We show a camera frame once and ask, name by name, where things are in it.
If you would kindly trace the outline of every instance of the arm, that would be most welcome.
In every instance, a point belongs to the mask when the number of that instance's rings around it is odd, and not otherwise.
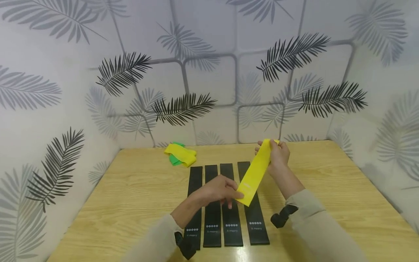
[[[126,254],[123,262],[166,262],[175,251],[175,232],[182,232],[195,213],[214,201],[227,201],[231,208],[233,198],[241,199],[237,184],[225,176],[217,176],[192,193],[169,215],[161,218],[147,234]]]
[[[284,142],[271,140],[271,164],[268,172],[286,199],[299,209],[290,220],[292,228],[307,244],[316,261],[365,262],[362,250],[349,234],[327,213],[325,207],[310,193],[288,167],[290,151]]]

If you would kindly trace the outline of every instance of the table surface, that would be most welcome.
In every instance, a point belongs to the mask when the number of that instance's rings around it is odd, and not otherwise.
[[[289,143],[290,168],[361,246],[370,261],[418,261],[419,237],[337,144]],[[251,161],[255,144],[191,146],[193,166]],[[131,245],[186,196],[189,169],[171,166],[163,148],[121,150],[68,229],[49,262],[119,261]],[[290,223],[270,222],[284,199],[270,176],[258,189],[271,244],[250,246],[244,208],[239,205],[243,247],[201,248],[191,261],[311,261]],[[184,261],[179,250],[170,261]]]

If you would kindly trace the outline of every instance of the wallpaper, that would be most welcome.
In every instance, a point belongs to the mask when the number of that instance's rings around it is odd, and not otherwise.
[[[418,231],[414,0],[0,0],[0,261],[121,148],[335,141]]]

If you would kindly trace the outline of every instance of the hand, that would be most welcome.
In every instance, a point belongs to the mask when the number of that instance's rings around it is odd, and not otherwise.
[[[228,208],[231,209],[233,206],[232,199],[242,199],[244,197],[242,193],[236,191],[237,187],[234,180],[219,175],[192,194],[202,200],[203,206],[219,200],[223,204],[227,200]]]
[[[268,172],[271,176],[280,174],[288,168],[288,160],[290,158],[290,150],[285,142],[280,142],[279,145],[273,140],[270,140],[271,146],[271,163],[268,166]],[[258,141],[258,145],[262,146],[262,141]]]

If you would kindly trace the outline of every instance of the black strap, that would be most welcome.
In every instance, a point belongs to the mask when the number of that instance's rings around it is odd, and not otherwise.
[[[191,259],[197,252],[193,248],[192,243],[188,239],[184,239],[180,232],[175,232],[176,245],[181,250],[182,255],[187,259]]]
[[[237,163],[240,180],[243,179],[249,166],[250,162]],[[268,232],[266,231],[265,221],[263,220],[258,193],[255,193],[249,207],[244,207],[244,213],[246,215],[247,229],[249,230],[250,245],[269,245]]]
[[[205,183],[218,175],[217,165],[205,166]],[[221,207],[215,201],[205,207],[203,247],[221,247]]]
[[[220,164],[220,174],[234,180],[233,164]],[[228,209],[227,202],[225,202],[221,208],[224,230],[224,246],[243,246],[240,217],[238,215],[236,201],[233,201],[231,209]]]
[[[271,222],[276,228],[282,228],[285,226],[290,215],[294,214],[298,210],[297,206],[294,205],[286,205],[284,208],[279,212],[275,213],[271,217]]]
[[[202,166],[193,166],[189,173],[188,196],[200,187],[202,187]],[[191,242],[196,250],[201,249],[201,217],[200,208],[186,225],[184,232],[185,239]]]

